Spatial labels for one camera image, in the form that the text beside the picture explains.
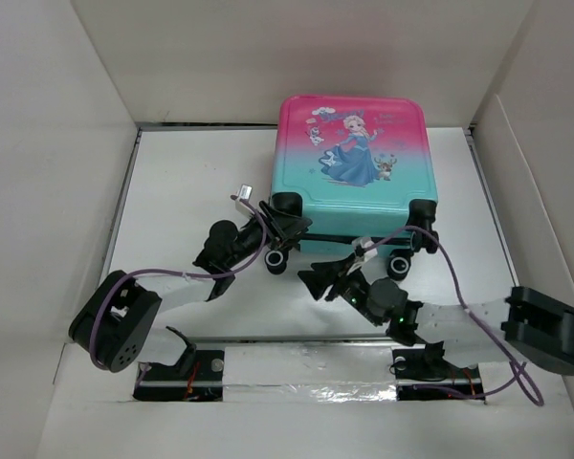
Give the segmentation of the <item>pink and teal kids suitcase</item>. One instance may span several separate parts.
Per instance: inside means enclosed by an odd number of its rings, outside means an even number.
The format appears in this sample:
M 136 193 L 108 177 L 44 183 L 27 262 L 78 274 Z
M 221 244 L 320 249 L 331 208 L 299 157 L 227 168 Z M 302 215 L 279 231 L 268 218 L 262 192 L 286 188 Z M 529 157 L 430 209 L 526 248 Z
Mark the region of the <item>pink and teal kids suitcase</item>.
M 438 194 L 424 113 L 406 98 L 299 95 L 283 101 L 271 181 L 272 208 L 312 224 L 302 253 L 345 257 L 359 237 L 379 241 L 387 274 L 406 278 L 412 257 L 436 252 Z

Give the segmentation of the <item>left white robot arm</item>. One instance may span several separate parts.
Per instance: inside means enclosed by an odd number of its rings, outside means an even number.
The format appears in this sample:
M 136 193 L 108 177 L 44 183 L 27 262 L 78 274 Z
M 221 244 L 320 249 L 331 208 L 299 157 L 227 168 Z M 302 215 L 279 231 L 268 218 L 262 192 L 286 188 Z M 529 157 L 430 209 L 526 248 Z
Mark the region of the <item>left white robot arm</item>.
M 193 264 L 196 272 L 168 269 L 121 270 L 107 275 L 72 321 L 70 340 L 88 352 L 102 371 L 118 373 L 132 363 L 160 364 L 173 379 L 193 370 L 194 345 L 174 328 L 155 327 L 156 316 L 223 295 L 238 273 L 259 256 L 280 262 L 308 231 L 310 219 L 260 202 L 254 208 L 238 198 L 236 207 L 250 219 L 238 227 L 215 222 Z

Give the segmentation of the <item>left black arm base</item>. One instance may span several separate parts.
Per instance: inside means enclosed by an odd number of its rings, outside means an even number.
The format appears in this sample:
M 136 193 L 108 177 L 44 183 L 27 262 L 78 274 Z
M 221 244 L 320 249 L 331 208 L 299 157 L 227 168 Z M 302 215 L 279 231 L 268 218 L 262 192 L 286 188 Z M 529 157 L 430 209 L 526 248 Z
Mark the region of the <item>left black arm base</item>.
M 200 349 L 174 327 L 154 331 L 133 388 L 140 402 L 221 402 L 225 352 Z

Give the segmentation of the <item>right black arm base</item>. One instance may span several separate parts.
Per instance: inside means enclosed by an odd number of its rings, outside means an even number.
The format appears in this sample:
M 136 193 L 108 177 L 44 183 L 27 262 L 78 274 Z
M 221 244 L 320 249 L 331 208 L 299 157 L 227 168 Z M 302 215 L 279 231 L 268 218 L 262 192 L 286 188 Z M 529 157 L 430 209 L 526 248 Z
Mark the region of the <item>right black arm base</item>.
M 434 344 L 392 352 L 388 370 L 395 378 L 398 401 L 485 400 L 478 367 L 454 366 L 442 358 L 441 351 Z

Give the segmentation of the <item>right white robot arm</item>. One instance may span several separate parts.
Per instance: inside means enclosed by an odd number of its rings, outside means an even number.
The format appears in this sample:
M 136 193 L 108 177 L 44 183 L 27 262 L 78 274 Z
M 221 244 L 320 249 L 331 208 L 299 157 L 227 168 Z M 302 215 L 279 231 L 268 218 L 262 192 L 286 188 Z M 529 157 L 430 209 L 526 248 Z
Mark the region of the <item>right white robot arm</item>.
M 298 272 L 315 300 L 344 300 L 405 346 L 429 345 L 423 364 L 434 376 L 483 362 L 531 362 L 574 376 L 574 307 L 517 286 L 498 300 L 438 305 L 413 300 L 389 277 L 366 280 L 354 256 Z

